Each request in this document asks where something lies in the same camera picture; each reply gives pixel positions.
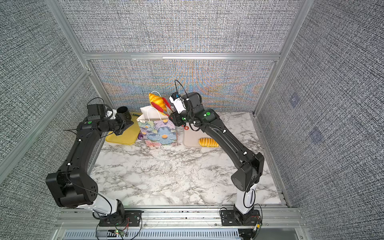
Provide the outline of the floral paper gift bag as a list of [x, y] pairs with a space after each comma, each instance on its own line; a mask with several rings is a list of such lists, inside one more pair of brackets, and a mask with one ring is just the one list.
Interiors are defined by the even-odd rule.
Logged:
[[[151, 93], [161, 96], [157, 91]], [[141, 112], [137, 122], [148, 147], [176, 146], [178, 144], [176, 127], [168, 116], [158, 112], [151, 106], [151, 103], [149, 106], [142, 107]]]

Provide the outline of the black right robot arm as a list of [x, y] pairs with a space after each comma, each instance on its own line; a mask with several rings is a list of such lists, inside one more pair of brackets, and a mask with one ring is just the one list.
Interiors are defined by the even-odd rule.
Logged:
[[195, 126], [196, 130], [215, 140], [232, 160], [237, 171], [231, 180], [238, 189], [234, 217], [240, 223], [244, 222], [254, 210], [256, 186], [263, 175], [265, 157], [245, 147], [213, 109], [204, 108], [200, 94], [192, 92], [182, 96], [175, 92], [170, 96], [170, 102], [175, 109], [169, 119], [175, 126]]

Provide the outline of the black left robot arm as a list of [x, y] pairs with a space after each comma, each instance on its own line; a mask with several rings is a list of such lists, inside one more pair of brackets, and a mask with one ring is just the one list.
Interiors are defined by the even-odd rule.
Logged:
[[107, 216], [119, 209], [119, 201], [99, 194], [97, 183], [89, 176], [88, 166], [96, 143], [104, 133], [121, 135], [133, 125], [131, 117], [118, 115], [115, 119], [85, 118], [76, 128], [76, 139], [64, 163], [46, 177], [46, 184], [59, 207], [75, 209], [89, 205]]

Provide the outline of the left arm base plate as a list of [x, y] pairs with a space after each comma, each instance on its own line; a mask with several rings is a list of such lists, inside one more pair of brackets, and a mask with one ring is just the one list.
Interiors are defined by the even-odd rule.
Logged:
[[125, 211], [123, 214], [114, 213], [102, 216], [99, 221], [100, 227], [139, 227], [141, 224], [142, 211]]

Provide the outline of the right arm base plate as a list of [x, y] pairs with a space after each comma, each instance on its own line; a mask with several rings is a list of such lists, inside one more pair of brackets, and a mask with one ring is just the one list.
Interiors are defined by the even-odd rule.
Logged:
[[227, 210], [225, 208], [219, 211], [222, 225], [230, 226], [255, 226], [262, 223], [261, 213], [258, 210], [250, 210], [243, 215], [238, 210]]

